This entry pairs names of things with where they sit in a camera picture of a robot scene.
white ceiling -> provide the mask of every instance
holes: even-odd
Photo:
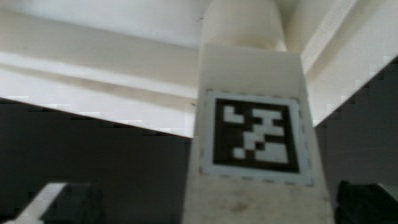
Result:
[[[198,48],[212,0],[0,0],[0,8]],[[278,0],[287,23],[297,0]]]

black surface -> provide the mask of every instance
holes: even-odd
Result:
[[[180,223],[191,140],[0,100],[0,215],[49,182],[104,189],[109,223]]]
[[[377,184],[340,184],[336,223],[398,224],[398,201]]]
[[[45,224],[105,223],[104,193],[91,183],[70,183],[40,218]]]

dark wall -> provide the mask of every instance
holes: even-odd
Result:
[[[333,197],[338,184],[398,185],[398,60],[317,127]]]
[[[109,223],[178,223],[191,140],[0,100],[0,216],[52,181],[100,184]]]

printed square tag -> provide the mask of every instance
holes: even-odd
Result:
[[[209,92],[203,170],[310,184],[299,101]]]

white object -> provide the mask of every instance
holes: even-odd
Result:
[[[66,187],[66,183],[47,184],[18,218],[6,224],[43,224],[42,216]]]

